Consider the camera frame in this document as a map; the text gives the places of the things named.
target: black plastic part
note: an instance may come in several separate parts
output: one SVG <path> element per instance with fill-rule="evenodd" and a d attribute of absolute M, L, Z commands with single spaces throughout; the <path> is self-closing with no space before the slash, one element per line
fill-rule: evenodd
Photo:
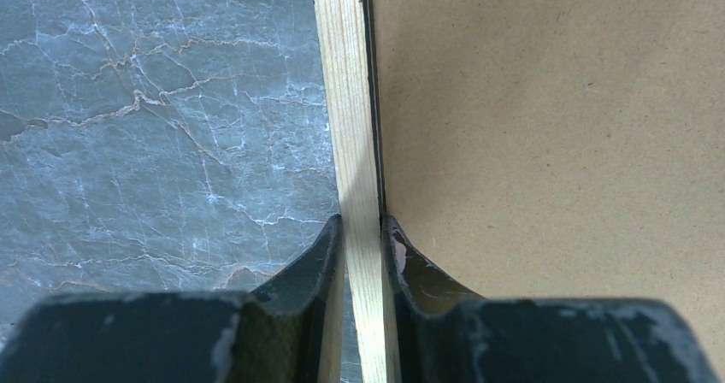
<path fill-rule="evenodd" d="M 341 236 L 336 215 L 304 254 L 252 293 L 46 298 L 0 354 L 0 381 L 317 382 L 339 376 Z"/>
<path fill-rule="evenodd" d="M 410 243 L 382 245 L 402 382 L 715 382 L 687 324 L 645 299 L 485 300 Z"/>

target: cracked stone surface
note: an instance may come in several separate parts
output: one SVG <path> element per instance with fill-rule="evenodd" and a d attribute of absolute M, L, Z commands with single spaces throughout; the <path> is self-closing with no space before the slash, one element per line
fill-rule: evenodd
<path fill-rule="evenodd" d="M 338 212 L 312 0 L 0 11 L 0 342 L 51 292 L 250 290 Z M 354 336 L 348 289 L 344 381 Z"/>

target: brown cardboard sheet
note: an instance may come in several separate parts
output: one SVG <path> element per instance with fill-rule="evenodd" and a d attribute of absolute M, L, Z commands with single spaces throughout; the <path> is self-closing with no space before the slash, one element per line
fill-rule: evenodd
<path fill-rule="evenodd" d="M 487 297 L 661 298 L 725 375 L 725 0 L 374 0 L 388 207 Z"/>

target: wooden stick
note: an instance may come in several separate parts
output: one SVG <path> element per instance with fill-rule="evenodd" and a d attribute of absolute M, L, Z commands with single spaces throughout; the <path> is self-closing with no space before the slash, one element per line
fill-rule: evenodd
<path fill-rule="evenodd" d="M 387 381 L 380 211 L 360 0 L 315 0 L 362 377 Z"/>

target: wood grain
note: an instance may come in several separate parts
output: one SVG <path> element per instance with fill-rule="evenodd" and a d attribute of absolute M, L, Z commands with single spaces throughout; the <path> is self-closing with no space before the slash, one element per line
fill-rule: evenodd
<path fill-rule="evenodd" d="M 360 0 L 315 0 L 362 377 L 386 381 L 380 215 Z"/>

